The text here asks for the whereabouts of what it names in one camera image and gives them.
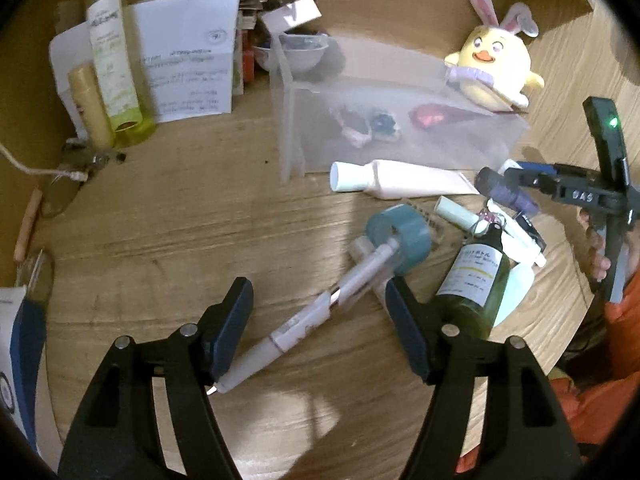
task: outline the silver bolt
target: silver bolt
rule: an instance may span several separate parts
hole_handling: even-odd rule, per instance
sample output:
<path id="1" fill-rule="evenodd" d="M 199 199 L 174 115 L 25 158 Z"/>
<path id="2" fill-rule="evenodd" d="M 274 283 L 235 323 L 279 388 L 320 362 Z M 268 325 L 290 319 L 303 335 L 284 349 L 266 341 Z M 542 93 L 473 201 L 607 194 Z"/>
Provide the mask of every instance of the silver bolt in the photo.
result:
<path id="1" fill-rule="evenodd" d="M 126 348 L 131 343 L 131 338 L 128 335 L 121 335 L 116 341 L 113 342 L 113 345 L 118 349 L 122 350 Z"/>
<path id="2" fill-rule="evenodd" d="M 198 326 L 195 323 L 187 323 L 180 327 L 180 333 L 185 337 L 191 337 L 198 331 Z"/>
<path id="3" fill-rule="evenodd" d="M 511 346 L 513 346 L 514 348 L 517 348 L 518 350 L 522 350 L 527 345 L 524 339 L 521 338 L 519 335 L 512 335 L 509 338 L 509 343 Z"/>
<path id="4" fill-rule="evenodd" d="M 449 337 L 455 337 L 460 334 L 460 329 L 452 324 L 443 325 L 441 330 L 444 335 L 448 335 Z"/>

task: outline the green bottle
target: green bottle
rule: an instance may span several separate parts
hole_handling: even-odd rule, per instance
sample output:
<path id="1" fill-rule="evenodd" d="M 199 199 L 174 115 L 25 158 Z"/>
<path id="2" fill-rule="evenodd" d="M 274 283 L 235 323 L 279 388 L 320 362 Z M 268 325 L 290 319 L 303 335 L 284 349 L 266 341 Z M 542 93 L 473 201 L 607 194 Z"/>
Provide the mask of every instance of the green bottle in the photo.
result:
<path id="1" fill-rule="evenodd" d="M 139 62 L 130 60 L 124 9 L 123 0 L 93 0 L 87 9 L 95 72 L 116 148 L 142 142 L 156 128 L 153 115 L 140 100 L 141 78 L 132 71 Z"/>
<path id="2" fill-rule="evenodd" d="M 461 332 L 487 339 L 510 269 L 509 258 L 502 252 L 502 227 L 492 223 L 484 235 L 460 249 L 430 306 L 444 307 L 443 320 Z"/>

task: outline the transparent plastic container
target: transparent plastic container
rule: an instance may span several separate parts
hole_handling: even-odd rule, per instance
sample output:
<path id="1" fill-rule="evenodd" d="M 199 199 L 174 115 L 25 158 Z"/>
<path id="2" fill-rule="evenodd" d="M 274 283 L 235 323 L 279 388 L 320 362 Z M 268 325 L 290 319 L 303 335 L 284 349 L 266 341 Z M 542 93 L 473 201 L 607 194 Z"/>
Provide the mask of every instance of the transparent plastic container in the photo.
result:
<path id="1" fill-rule="evenodd" d="M 336 161 L 386 158 L 448 170 L 497 169 L 528 129 L 516 114 L 478 107 L 446 83 L 441 59 L 372 40 L 325 37 L 296 70 L 300 38 L 271 38 L 271 98 L 280 174 L 329 171 Z"/>

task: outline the orange beak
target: orange beak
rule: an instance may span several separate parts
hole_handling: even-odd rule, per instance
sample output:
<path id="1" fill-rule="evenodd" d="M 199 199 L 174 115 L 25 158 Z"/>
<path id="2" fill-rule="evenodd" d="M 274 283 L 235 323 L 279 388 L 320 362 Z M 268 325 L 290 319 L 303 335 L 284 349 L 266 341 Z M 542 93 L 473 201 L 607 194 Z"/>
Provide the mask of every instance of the orange beak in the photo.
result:
<path id="1" fill-rule="evenodd" d="M 474 52 L 472 56 L 476 61 L 479 61 L 480 63 L 493 63 L 495 61 L 495 57 L 489 54 L 486 50 Z"/>

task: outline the bottle label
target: bottle label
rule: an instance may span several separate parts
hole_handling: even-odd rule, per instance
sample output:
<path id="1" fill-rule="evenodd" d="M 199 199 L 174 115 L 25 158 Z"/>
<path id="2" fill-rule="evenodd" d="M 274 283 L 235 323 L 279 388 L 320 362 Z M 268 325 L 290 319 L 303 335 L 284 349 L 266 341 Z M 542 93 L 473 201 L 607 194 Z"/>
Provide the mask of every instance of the bottle label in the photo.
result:
<path id="1" fill-rule="evenodd" d="M 114 130 L 123 123 L 142 120 L 129 66 L 122 10 L 122 0 L 98 0 L 87 11 L 95 72 Z"/>
<path id="2" fill-rule="evenodd" d="M 455 294 L 484 307 L 501 259 L 502 253 L 488 245 L 462 247 L 436 296 Z"/>

